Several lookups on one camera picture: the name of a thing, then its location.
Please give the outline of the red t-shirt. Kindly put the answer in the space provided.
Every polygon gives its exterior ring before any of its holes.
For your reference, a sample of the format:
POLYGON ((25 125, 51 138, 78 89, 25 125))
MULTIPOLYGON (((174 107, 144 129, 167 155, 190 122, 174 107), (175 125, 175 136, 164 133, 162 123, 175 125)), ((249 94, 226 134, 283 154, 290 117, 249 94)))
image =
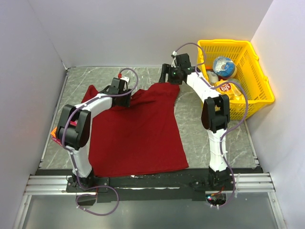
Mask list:
POLYGON ((97 177, 147 175, 186 169, 174 116, 178 85, 155 83, 138 90, 129 107, 93 118, 89 163, 97 177))

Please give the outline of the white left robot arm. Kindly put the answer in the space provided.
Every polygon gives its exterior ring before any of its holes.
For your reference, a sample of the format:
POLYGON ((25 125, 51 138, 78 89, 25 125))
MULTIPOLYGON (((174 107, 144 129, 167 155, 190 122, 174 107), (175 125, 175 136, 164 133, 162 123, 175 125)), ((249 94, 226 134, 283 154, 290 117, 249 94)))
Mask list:
POLYGON ((78 104, 65 105, 55 131, 55 139, 69 153, 72 162, 72 181, 82 191, 94 187, 94 171, 89 163, 92 120, 114 107, 129 107, 131 93, 128 77, 113 78, 112 83, 93 98, 78 104))

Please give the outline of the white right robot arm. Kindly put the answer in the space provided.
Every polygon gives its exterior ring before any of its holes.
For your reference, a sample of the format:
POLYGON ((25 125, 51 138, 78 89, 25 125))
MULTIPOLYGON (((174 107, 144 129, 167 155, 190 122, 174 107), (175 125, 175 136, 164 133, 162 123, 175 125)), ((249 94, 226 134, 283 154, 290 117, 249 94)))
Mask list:
POLYGON ((209 137, 210 163, 208 184, 213 190, 230 188, 232 177, 226 161, 226 144, 222 135, 230 122, 229 97, 212 88, 202 72, 192 66, 189 55, 172 54, 172 64, 164 63, 159 82, 181 85, 185 82, 203 103, 201 122, 209 137))

